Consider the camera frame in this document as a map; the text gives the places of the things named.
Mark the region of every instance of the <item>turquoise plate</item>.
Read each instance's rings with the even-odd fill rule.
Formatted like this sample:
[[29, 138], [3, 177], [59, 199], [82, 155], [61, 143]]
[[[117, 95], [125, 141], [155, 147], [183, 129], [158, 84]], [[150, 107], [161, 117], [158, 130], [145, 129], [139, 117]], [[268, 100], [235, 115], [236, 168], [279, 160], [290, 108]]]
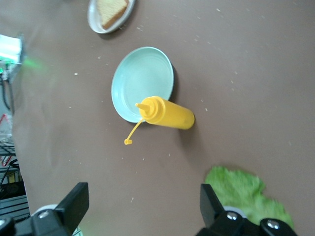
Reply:
[[114, 107], [122, 118], [137, 123], [141, 115], [135, 104], [151, 96], [168, 100], [173, 85], [173, 67], [165, 53], [153, 47], [138, 48], [120, 62], [114, 74]]

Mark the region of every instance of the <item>yellow object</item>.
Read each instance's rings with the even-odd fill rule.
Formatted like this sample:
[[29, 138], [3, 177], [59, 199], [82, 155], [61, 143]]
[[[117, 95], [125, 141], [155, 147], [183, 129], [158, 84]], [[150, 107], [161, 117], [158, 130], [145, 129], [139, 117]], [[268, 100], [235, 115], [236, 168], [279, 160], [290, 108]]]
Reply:
[[141, 103], [136, 103], [136, 107], [140, 109], [142, 119], [125, 139], [125, 145], [132, 144], [130, 137], [144, 120], [149, 124], [177, 129], [189, 129], [195, 122], [195, 116], [191, 110], [158, 96], [147, 97]]

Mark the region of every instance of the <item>white bread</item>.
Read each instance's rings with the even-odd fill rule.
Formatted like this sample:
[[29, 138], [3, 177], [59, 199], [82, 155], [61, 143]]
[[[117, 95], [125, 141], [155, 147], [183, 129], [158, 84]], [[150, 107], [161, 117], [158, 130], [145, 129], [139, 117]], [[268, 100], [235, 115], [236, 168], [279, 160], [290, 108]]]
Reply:
[[102, 27], [111, 27], [126, 11], [128, 0], [97, 0], [97, 9], [101, 16]]

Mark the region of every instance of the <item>green lettuce leaf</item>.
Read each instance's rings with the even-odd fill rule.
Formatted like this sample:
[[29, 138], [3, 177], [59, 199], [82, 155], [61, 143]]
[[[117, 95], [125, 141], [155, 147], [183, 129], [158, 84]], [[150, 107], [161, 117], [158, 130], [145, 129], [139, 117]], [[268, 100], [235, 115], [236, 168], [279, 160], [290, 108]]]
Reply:
[[262, 194], [265, 184], [259, 177], [215, 166], [208, 173], [205, 183], [212, 186], [223, 206], [241, 209], [254, 224], [259, 225], [264, 218], [275, 218], [294, 228], [292, 218], [284, 206]]

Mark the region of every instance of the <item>silver screw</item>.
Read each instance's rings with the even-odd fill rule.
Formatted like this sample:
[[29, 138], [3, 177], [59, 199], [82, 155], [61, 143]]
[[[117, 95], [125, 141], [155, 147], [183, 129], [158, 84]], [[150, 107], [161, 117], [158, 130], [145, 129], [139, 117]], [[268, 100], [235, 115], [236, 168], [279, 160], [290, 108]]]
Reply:
[[230, 220], [237, 220], [237, 214], [229, 211], [226, 215]]
[[268, 220], [267, 221], [267, 225], [271, 228], [271, 229], [275, 229], [278, 230], [280, 228], [280, 225], [277, 221], [274, 220]]
[[38, 215], [38, 218], [39, 219], [45, 218], [48, 214], [49, 214], [48, 211], [44, 211], [44, 212], [42, 212], [41, 214]]

